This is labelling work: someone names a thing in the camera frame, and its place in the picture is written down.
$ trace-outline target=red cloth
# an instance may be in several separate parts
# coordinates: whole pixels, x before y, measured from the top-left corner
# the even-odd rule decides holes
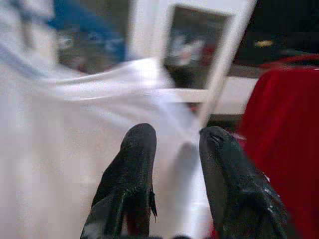
[[[245,151],[281,196],[304,239],[319,238],[319,70],[266,72],[239,133]]]

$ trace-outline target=red fabric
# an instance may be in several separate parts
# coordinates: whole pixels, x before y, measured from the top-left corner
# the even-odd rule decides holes
[[[319,238],[319,70],[273,69],[256,84],[239,133],[304,239]]]

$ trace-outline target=white cloth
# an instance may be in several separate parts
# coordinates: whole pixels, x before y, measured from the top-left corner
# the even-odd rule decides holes
[[[41,67],[44,74],[33,78],[38,73],[26,74],[34,65],[30,58],[12,51],[11,58],[1,49],[1,237],[78,239],[103,171],[127,130],[142,122],[158,138],[153,182],[159,216],[156,223],[151,217],[151,235],[209,235],[198,135],[189,131],[194,118],[184,106],[165,103],[174,95],[155,94],[170,84],[156,61],[91,76]],[[195,149],[177,157],[185,143]],[[176,168],[188,180],[176,179]]]

